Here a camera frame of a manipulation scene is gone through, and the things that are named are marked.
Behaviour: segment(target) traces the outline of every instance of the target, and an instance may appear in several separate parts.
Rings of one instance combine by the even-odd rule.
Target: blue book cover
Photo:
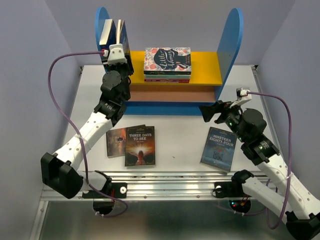
[[[200,162],[229,173],[236,141],[234,133],[210,127]]]

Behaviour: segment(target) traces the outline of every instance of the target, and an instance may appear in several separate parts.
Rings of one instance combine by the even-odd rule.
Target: yellow shelf
[[[130,77],[133,85],[200,85],[221,86],[222,78],[216,52],[191,52],[191,78],[189,83],[173,82],[145,82],[144,77],[144,51],[131,51],[134,74]]]

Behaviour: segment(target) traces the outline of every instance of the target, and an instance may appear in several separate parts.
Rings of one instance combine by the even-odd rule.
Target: screw
[[[126,192],[127,189],[124,186],[120,187],[120,193],[125,194]]]

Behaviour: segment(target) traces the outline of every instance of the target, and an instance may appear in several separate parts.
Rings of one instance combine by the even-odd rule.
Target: floral book cover
[[[131,127],[126,133],[125,166],[156,164],[155,127]]]
[[[236,141],[234,133],[210,127],[200,162],[229,173]]]
[[[146,75],[191,75],[190,47],[146,47]]]

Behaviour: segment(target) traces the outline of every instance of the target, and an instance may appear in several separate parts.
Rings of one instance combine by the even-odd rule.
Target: dark book cover
[[[128,128],[126,136],[126,167],[156,164],[154,126]]]
[[[236,141],[234,133],[210,127],[200,162],[230,172]]]
[[[146,47],[146,75],[191,75],[190,47]]]
[[[130,127],[112,129],[106,132],[106,154],[108,158],[124,156],[126,153],[127,130]]]

